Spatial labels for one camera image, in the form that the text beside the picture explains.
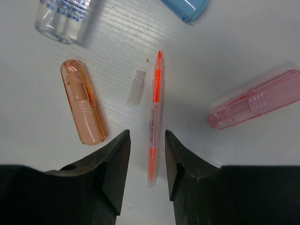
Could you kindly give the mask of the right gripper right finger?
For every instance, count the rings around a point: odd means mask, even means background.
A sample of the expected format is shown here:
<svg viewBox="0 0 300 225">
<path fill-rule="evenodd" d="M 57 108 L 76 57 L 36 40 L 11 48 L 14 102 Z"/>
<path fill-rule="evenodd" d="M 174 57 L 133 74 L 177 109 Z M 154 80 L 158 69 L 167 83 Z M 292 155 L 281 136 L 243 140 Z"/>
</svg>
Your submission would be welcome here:
<svg viewBox="0 0 300 225">
<path fill-rule="evenodd" d="M 297 225 L 298 166 L 215 167 L 165 132 L 169 198 L 178 225 Z"/>
</svg>

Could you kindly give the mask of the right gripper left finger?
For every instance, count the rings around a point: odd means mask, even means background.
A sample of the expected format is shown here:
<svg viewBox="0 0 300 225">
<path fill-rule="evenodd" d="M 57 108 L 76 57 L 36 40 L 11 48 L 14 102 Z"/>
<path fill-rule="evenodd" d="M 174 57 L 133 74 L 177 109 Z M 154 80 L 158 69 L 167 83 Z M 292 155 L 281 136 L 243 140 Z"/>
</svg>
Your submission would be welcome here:
<svg viewBox="0 0 300 225">
<path fill-rule="evenodd" d="M 125 130 L 60 170 L 0 167 L 3 225 L 113 225 L 120 215 L 131 140 Z"/>
</svg>

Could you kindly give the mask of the orange highlighter pen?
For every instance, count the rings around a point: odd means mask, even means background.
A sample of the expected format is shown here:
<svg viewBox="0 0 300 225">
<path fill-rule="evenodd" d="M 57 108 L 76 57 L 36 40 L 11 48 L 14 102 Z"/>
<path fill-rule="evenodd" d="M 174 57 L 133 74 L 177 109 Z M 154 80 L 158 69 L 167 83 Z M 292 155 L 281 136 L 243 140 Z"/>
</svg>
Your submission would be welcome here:
<svg viewBox="0 0 300 225">
<path fill-rule="evenodd" d="M 155 184 L 157 171 L 157 156 L 160 141 L 161 103 L 163 93 L 163 58 L 158 51 L 154 65 L 150 123 L 149 123 L 149 160 L 148 160 L 148 183 Z"/>
</svg>

